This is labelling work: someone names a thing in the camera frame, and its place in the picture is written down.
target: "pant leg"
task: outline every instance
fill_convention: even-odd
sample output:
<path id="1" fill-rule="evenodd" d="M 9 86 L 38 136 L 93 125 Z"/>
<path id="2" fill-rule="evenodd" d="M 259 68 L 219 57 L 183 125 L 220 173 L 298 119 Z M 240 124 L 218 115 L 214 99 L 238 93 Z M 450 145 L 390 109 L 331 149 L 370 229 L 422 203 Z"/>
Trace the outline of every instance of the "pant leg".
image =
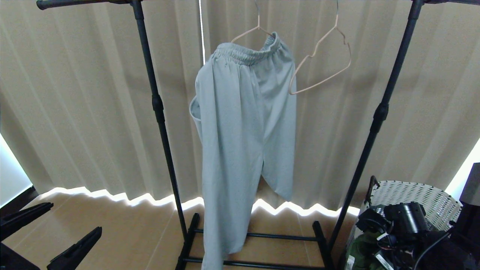
<path id="1" fill-rule="evenodd" d="M 262 170 L 263 127 L 250 67 L 215 55 L 197 75 L 190 106 L 203 145 L 203 270 L 241 250 Z"/>
<path id="2" fill-rule="evenodd" d="M 297 100 L 288 93 L 295 62 L 288 48 L 281 48 L 254 67 L 263 102 L 264 167 L 262 175 L 285 200 L 292 195 L 295 159 Z M 296 82 L 292 85 L 296 91 Z"/>

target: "clothing rack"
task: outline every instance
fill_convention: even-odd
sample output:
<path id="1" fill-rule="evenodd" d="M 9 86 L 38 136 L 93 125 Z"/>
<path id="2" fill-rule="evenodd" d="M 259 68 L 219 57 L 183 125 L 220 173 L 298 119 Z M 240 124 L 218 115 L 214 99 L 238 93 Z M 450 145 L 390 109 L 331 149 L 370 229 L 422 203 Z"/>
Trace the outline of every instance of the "clothing rack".
<path id="1" fill-rule="evenodd" d="M 360 160 L 358 162 L 357 168 L 353 175 L 353 179 L 348 188 L 345 201 L 343 203 L 342 210 L 336 222 L 334 231 L 330 238 L 330 242 L 327 244 L 326 238 L 323 234 L 322 228 L 318 221 L 315 221 L 312 225 L 315 237 L 303 237 L 303 236 L 294 236 L 294 235 L 280 235 L 280 234 L 266 234 L 266 233 L 247 233 L 248 237 L 262 237 L 262 238 L 272 238 L 272 239 L 286 239 L 286 240 L 298 240 L 298 241 L 313 241 L 318 243 L 320 249 L 320 254 L 324 261 L 324 267 L 307 267 L 307 266 L 294 266 L 294 265 L 281 265 L 281 264 L 272 264 L 272 263 L 259 263 L 259 262 L 246 262 L 246 261 L 224 261 L 224 265 L 230 266 L 243 266 L 251 268 L 261 268 L 261 269 L 278 269 L 278 270 L 335 270 L 333 260 L 331 257 L 331 250 L 335 244 L 340 228 L 343 224 L 343 220 L 347 214 L 347 209 L 350 206 L 357 185 L 360 181 L 361 174 L 365 168 L 370 151 L 375 142 L 375 138 L 380 131 L 383 121 L 385 121 L 388 114 L 388 102 L 392 96 L 392 92 L 395 87 L 395 83 L 400 74 L 405 55 L 407 53 L 410 40 L 412 38 L 413 30 L 415 28 L 415 23 L 419 17 L 420 10 L 423 4 L 425 3 L 444 3 L 444 2 L 457 2 L 457 3 L 466 3 L 466 4 L 480 4 L 479 0 L 413 0 L 412 6 L 410 8 L 410 13 L 408 15 L 408 22 L 403 34 L 402 41 L 400 43 L 400 48 L 398 49 L 398 54 L 395 60 L 395 64 L 392 69 L 392 73 L 388 80 L 384 96 L 382 101 L 378 105 L 375 113 L 373 115 L 373 122 L 370 127 L 370 133 L 368 135 L 367 141 L 363 148 Z M 110 2 L 115 4 L 130 4 L 133 7 L 133 14 L 137 21 L 138 32 L 140 35 L 140 42 L 142 44 L 142 50 L 145 59 L 145 65 L 148 74 L 148 80 L 150 82 L 150 88 L 152 90 L 152 106 L 155 112 L 156 121 L 158 122 L 158 127 L 160 129 L 160 135 L 162 138 L 163 149 L 165 151 L 165 157 L 167 160 L 168 172 L 170 174 L 170 181 L 172 183 L 173 195 L 175 197 L 175 204 L 177 205 L 180 227 L 183 235 L 183 248 L 181 250 L 180 256 L 178 258 L 178 263 L 176 270 L 184 270 L 186 264 L 189 262 L 201 263 L 202 258 L 190 257 L 190 250 L 192 248 L 193 240 L 197 233 L 203 233 L 202 229 L 198 228 L 198 223 L 200 221 L 200 215 L 195 213 L 193 215 L 192 221 L 189 228 L 187 229 L 185 218 L 183 216 L 183 210 L 181 207 L 181 200 L 179 196 L 179 190 L 177 185 L 177 178 L 175 176 L 175 169 L 173 166 L 172 154 L 170 151 L 170 144 L 168 143 L 168 134 L 167 128 L 165 126 L 165 116 L 163 113 L 163 102 L 158 93 L 155 73 L 153 69 L 152 57 L 150 55 L 150 48 L 148 44 L 148 38 L 145 29 L 144 23 L 144 14 L 142 10 L 141 0 L 38 0 L 36 2 L 39 9 L 44 10 L 48 8 L 61 7 L 61 6 L 72 6 L 88 3 L 99 3 L 99 2 Z"/>

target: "sweatpants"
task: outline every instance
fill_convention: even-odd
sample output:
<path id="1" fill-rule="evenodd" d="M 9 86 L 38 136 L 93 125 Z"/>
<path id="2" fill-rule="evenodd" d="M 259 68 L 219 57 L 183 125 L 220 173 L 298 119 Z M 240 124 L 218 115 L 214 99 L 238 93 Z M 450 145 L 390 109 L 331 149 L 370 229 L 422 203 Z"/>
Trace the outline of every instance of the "sweatpants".
<path id="1" fill-rule="evenodd" d="M 197 75 L 190 113 L 203 147 L 203 270 L 222 269 L 227 255 L 243 247 L 260 175 L 290 200 L 297 102 L 288 85 L 294 71 L 289 49 L 274 32 L 260 51 L 220 44 Z"/>

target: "curtain fold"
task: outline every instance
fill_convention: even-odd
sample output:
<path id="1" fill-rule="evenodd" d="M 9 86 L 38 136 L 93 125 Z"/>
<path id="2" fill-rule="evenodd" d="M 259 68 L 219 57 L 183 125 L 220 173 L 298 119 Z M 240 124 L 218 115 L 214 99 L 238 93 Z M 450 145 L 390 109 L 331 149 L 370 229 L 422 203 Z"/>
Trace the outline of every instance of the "curtain fold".
<path id="1" fill-rule="evenodd" d="M 410 1 L 340 1 L 352 65 L 298 95 L 292 202 L 337 209 L 355 171 L 405 29 Z M 299 61 L 335 22 L 334 1 L 260 0 L 261 25 Z M 188 104 L 203 64 L 200 6 L 143 1 L 180 195 L 201 195 L 202 146 Z M 205 57 L 256 26 L 252 0 L 201 0 Z M 424 5 L 390 112 L 357 189 L 369 177 L 445 189 L 480 137 L 479 6 Z M 96 3 L 40 11 L 0 4 L 1 132 L 39 192 L 86 186 L 129 199 L 172 193 L 132 8 Z M 262 47 L 265 34 L 238 40 Z M 298 73 L 305 88 L 342 69 L 332 33 Z M 258 197 L 282 200 L 261 182 Z"/>

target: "wire hanger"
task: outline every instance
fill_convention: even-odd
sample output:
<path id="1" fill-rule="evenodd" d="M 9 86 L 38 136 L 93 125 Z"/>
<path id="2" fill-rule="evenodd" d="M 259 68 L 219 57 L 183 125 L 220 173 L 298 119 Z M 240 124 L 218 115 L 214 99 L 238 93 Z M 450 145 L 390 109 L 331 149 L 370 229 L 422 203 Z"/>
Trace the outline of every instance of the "wire hanger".
<path id="1" fill-rule="evenodd" d="M 258 6 L 257 0 L 255 0 L 255 6 L 257 6 L 257 12 L 258 12 L 258 23 L 257 23 L 257 26 L 254 27 L 254 28 L 252 28 L 252 29 L 250 29 L 250 30 L 248 30 L 247 32 L 241 34 L 240 36 L 234 38 L 234 39 L 231 41 L 231 43 L 235 42 L 237 39 L 239 39 L 239 38 L 241 38 L 241 37 L 243 37 L 243 36 L 245 36 L 245 35 L 253 32 L 253 31 L 255 31 L 255 30 L 262 30 L 262 31 L 264 31 L 266 34 L 268 34 L 268 35 L 270 35 L 271 37 L 273 37 L 273 35 L 272 35 L 271 33 L 267 32 L 265 29 L 263 29 L 263 28 L 260 26 L 260 7 Z"/>
<path id="2" fill-rule="evenodd" d="M 319 82 L 319 83 L 316 83 L 312 86 L 309 86 L 305 89 L 302 89 L 300 91 L 297 91 L 295 93 L 292 93 L 292 84 L 293 84 L 293 81 L 295 79 L 295 76 L 297 75 L 299 69 L 301 68 L 301 66 L 303 65 L 303 63 L 305 63 L 305 61 L 307 60 L 307 58 L 313 58 L 315 57 L 315 55 L 317 54 L 317 49 L 318 49 L 318 46 L 320 45 L 320 43 L 330 34 L 333 32 L 333 30 L 337 30 L 342 36 L 343 36 L 343 45 L 347 45 L 348 46 L 348 53 L 349 53 L 349 61 L 348 61 L 348 65 L 343 68 L 342 70 L 340 70 L 339 72 L 333 74 L 332 76 L 324 79 L 323 81 Z M 309 89 L 312 89 L 316 86 L 319 86 L 321 85 L 322 83 L 330 80 L 331 78 L 337 76 L 338 74 L 342 73 L 342 71 L 346 70 L 350 64 L 352 64 L 352 51 L 350 50 L 350 43 L 347 43 L 346 41 L 346 38 L 345 38 L 345 34 L 343 34 L 343 32 L 338 28 L 338 0 L 336 0 L 336 18 L 335 18 L 335 26 L 330 29 L 318 42 L 317 42 L 317 45 L 315 45 L 315 50 L 313 51 L 313 54 L 312 55 L 307 55 L 305 56 L 305 58 L 303 58 L 303 60 L 300 62 L 300 64 L 298 65 L 297 69 L 295 70 L 295 73 L 293 74 L 292 78 L 290 79 L 290 86 L 288 87 L 288 92 L 291 94 L 291 95 L 296 95 L 298 93 L 301 93 L 301 92 L 304 92 L 304 91 L 307 91 Z"/>

